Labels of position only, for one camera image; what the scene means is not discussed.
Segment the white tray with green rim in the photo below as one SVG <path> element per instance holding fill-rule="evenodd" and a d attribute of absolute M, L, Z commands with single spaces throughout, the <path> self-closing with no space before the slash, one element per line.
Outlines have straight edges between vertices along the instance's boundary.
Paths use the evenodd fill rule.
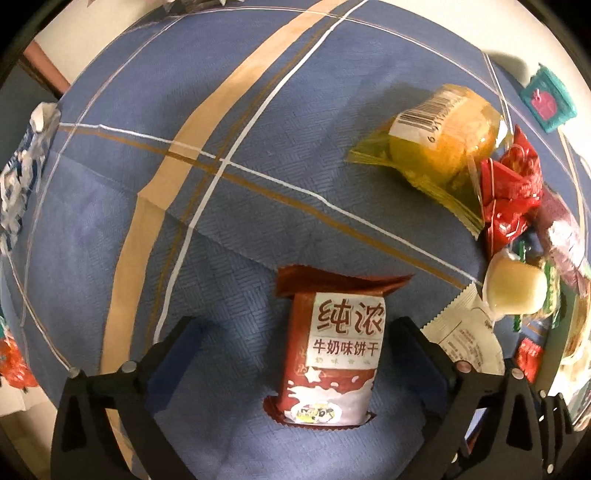
<path fill-rule="evenodd" d="M 576 432 L 590 424 L 590 297 L 568 305 L 568 325 L 552 330 L 534 383 L 542 399 L 561 396 Z"/>

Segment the teal toy house box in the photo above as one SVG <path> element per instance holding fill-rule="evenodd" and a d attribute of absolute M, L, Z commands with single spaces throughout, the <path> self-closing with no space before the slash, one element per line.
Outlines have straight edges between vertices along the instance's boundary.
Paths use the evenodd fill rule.
<path fill-rule="evenodd" d="M 519 96 L 546 133 L 577 116 L 575 103 L 564 83 L 542 64 Z"/>

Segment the white red-print snack packet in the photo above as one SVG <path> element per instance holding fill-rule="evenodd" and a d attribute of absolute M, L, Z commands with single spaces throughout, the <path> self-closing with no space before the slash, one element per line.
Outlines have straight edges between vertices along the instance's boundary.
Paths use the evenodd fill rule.
<path fill-rule="evenodd" d="M 505 374 L 502 347 L 494 333 L 490 310 L 472 283 L 433 320 L 422 333 L 439 345 L 453 362 L 469 362 L 479 373 Z"/>

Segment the green pea cracker packet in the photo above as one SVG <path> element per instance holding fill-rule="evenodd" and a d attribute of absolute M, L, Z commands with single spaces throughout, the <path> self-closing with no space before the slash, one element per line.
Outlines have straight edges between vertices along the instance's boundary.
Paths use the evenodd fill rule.
<path fill-rule="evenodd" d="M 542 306 L 536 312 L 514 316 L 513 331 L 520 332 L 524 326 L 530 327 L 535 321 L 545 323 L 550 329 L 557 328 L 561 309 L 561 281 L 557 268 L 546 256 L 535 255 L 533 246 L 526 240 L 519 240 L 514 252 L 522 263 L 537 267 L 543 272 L 546 293 Z"/>

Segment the blue plaid tablecloth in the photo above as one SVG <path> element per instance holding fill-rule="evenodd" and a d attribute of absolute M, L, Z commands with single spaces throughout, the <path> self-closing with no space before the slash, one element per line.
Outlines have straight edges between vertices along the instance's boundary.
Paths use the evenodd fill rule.
<path fill-rule="evenodd" d="M 349 149 L 446 83 L 508 110 L 546 181 L 590 224 L 590 178 L 475 46 L 383 1 L 249 1 L 139 26 L 60 100 L 61 125 L 1 267 L 2 306 L 58 401 L 191 318 L 156 420 L 200 479 L 393 479 L 425 418 L 389 353 L 375 418 L 280 425 L 290 302 L 281 266 L 407 275 L 390 316 L 424 324 L 484 274 L 473 236 L 397 171 Z"/>

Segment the red milk biscuit packet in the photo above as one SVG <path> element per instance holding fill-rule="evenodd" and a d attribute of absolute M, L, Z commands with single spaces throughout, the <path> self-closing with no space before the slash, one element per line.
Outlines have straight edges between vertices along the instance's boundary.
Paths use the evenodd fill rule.
<path fill-rule="evenodd" d="M 283 381 L 263 401 L 266 414 L 277 423 L 311 429 L 352 429 L 372 420 L 386 299 L 409 281 L 304 265 L 280 268 L 276 295 L 290 299 L 290 318 Z"/>

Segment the red candy snack packet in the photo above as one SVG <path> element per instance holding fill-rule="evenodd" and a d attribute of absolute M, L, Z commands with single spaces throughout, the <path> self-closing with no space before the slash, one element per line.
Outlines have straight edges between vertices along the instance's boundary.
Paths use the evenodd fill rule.
<path fill-rule="evenodd" d="M 519 125 L 500 160 L 481 161 L 480 187 L 486 252 L 492 258 L 530 227 L 543 196 L 539 155 Z"/>

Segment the pink snack packet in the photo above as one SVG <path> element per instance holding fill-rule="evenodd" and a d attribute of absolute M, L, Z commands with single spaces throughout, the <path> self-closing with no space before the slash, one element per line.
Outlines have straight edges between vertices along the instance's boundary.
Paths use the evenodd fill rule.
<path fill-rule="evenodd" d="M 580 297 L 590 295 L 590 264 L 580 228 L 562 197 L 544 184 L 534 228 L 545 255 L 563 282 Z"/>

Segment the cream bun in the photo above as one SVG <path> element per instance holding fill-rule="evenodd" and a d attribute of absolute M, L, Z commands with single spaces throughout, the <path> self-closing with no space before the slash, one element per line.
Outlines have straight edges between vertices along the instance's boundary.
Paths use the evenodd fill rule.
<path fill-rule="evenodd" d="M 508 315 L 536 312 L 544 302 L 545 293 L 544 274 L 540 269 L 522 263 L 507 249 L 492 257 L 482 298 L 495 321 Z"/>

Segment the orange cake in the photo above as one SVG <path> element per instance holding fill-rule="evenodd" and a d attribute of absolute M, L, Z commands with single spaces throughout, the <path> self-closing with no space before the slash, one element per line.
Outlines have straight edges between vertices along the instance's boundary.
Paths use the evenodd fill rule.
<path fill-rule="evenodd" d="M 349 150 L 349 162 L 389 167 L 448 209 L 477 238 L 484 229 L 480 161 L 505 141 L 508 127 L 468 87 L 445 84 Z"/>

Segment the blue white tissue pack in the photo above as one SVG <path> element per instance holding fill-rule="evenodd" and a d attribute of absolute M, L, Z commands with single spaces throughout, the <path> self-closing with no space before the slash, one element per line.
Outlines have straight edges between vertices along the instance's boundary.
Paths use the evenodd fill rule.
<path fill-rule="evenodd" d="M 57 103 L 41 102 L 31 113 L 25 133 L 1 172 L 1 254 L 18 241 L 32 192 L 39 187 L 44 164 L 61 118 Z"/>

